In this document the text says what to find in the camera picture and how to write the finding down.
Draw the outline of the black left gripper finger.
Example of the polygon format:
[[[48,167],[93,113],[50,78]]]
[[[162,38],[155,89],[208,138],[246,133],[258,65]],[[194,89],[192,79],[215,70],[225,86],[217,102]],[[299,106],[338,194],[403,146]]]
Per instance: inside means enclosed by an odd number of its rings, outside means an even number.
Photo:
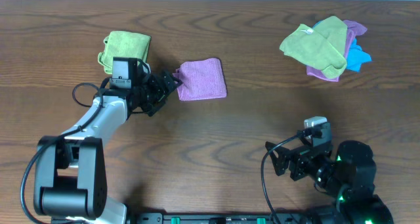
[[[153,116],[166,103],[168,95],[150,95],[146,103],[146,114]]]
[[[167,95],[182,85],[182,81],[167,70],[161,72],[161,79],[163,80],[163,88]]]

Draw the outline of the pink microfiber cloth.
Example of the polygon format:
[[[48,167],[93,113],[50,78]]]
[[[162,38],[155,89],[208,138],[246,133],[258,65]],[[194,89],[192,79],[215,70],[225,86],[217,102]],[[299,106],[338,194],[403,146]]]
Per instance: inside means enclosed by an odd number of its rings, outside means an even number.
[[[181,101],[219,99],[227,96],[227,88],[218,58],[184,62],[173,74],[181,80],[177,88]]]

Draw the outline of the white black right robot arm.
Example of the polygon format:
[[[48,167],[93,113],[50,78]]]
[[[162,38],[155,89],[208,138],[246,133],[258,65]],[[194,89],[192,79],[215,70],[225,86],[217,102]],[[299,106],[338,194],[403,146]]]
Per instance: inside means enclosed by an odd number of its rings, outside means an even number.
[[[344,141],[332,159],[332,142],[301,141],[303,146],[294,149],[265,144],[276,175],[281,176],[289,169],[294,181],[311,177],[314,188],[332,197],[334,202],[309,209],[300,215],[297,223],[394,222],[387,206],[374,193],[377,167],[370,146]]]

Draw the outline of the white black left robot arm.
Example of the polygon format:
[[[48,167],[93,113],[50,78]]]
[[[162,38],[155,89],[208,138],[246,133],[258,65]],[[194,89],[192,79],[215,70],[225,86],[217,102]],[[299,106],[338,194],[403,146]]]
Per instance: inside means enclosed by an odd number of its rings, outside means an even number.
[[[52,223],[134,223],[128,207],[108,196],[104,147],[140,108],[153,116],[182,81],[173,74],[128,73],[95,86],[86,114],[58,136],[44,136],[20,188],[35,169],[33,206]]]

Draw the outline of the folded light green cloth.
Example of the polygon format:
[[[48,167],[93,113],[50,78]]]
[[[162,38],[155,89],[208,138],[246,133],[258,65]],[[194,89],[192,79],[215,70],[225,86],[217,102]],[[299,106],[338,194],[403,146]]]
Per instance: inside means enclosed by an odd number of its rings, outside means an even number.
[[[112,31],[104,38],[104,50],[98,54],[98,63],[106,74],[112,74],[114,57],[139,58],[146,62],[151,42],[149,35]]]

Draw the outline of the olive green cloth on pile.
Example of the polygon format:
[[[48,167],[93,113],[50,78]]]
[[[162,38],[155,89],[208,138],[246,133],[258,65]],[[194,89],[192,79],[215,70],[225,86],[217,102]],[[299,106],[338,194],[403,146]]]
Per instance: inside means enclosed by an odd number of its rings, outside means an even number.
[[[347,67],[346,40],[347,25],[336,16],[330,16],[313,28],[300,24],[282,41],[280,50],[332,79],[339,77]]]

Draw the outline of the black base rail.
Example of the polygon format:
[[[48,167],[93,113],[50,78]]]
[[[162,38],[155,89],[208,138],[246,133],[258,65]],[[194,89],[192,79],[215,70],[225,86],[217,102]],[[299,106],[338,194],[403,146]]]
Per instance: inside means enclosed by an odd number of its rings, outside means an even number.
[[[88,220],[81,217],[52,217],[51,223],[110,223],[110,224],[275,224],[272,214],[128,214],[127,217],[109,217]]]

